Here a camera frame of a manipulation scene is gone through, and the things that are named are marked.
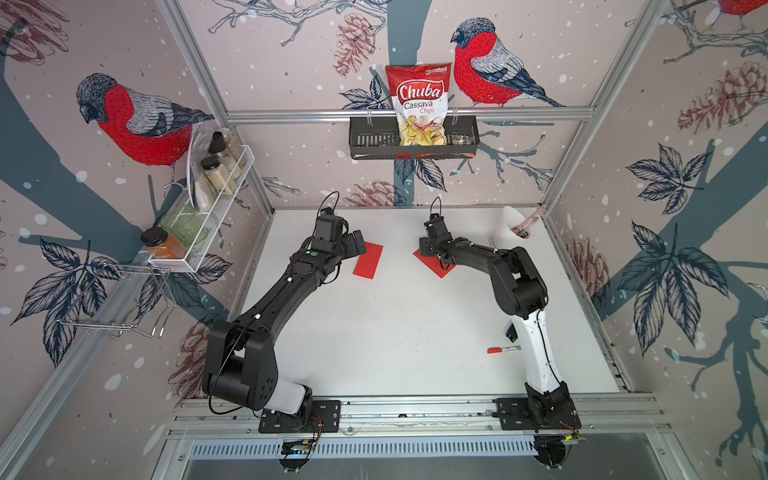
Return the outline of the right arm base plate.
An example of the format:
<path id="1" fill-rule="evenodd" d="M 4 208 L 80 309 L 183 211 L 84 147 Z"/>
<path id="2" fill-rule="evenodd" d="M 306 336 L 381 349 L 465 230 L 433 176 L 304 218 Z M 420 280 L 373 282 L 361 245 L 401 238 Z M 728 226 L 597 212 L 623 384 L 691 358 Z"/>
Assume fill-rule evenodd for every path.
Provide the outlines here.
<path id="1" fill-rule="evenodd" d="M 499 420 L 504 431 L 571 431 L 582 427 L 573 401 L 569 401 L 563 408 L 541 421 L 533 419 L 527 397 L 497 398 L 494 403 L 496 412 L 493 417 Z"/>

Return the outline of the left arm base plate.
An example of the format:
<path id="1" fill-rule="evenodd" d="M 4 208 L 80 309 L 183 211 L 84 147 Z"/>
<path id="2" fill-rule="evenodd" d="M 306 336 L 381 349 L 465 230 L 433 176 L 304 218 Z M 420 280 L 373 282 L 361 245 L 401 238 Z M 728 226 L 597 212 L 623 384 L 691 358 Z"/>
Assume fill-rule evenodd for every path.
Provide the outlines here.
<path id="1" fill-rule="evenodd" d="M 339 430 L 341 402 L 339 400 L 313 400 L 303 405 L 296 414 L 265 409 L 261 413 L 258 432 L 279 433 L 336 433 Z"/>

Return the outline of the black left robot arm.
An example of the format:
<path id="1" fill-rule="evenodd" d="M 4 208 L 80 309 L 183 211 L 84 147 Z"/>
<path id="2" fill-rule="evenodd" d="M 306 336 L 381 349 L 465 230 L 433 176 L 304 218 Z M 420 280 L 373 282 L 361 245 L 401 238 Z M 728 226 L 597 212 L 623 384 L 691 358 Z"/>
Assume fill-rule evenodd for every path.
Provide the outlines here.
<path id="1" fill-rule="evenodd" d="M 253 412 L 274 411 L 301 426 L 312 420 L 312 390 L 280 377 L 275 343 L 290 317 L 310 294 L 333 282 L 344 260 L 367 252 L 362 233 L 325 207 L 313 233 L 294 252 L 267 293 L 231 322 L 208 332 L 202 392 Z"/>

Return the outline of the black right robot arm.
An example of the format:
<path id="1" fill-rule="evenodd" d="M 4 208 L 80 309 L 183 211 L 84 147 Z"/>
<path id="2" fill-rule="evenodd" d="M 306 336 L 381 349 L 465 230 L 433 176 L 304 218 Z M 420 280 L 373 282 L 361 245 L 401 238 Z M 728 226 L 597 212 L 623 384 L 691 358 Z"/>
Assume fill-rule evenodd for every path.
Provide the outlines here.
<path id="1" fill-rule="evenodd" d="M 440 214 L 432 213 L 424 226 L 427 235 L 419 239 L 420 254 L 438 259 L 443 267 L 466 266 L 487 274 L 499 308 L 511 317 L 510 332 L 524 354 L 525 420 L 536 430 L 580 428 L 547 334 L 548 290 L 528 252 L 522 247 L 497 249 L 454 238 Z"/>

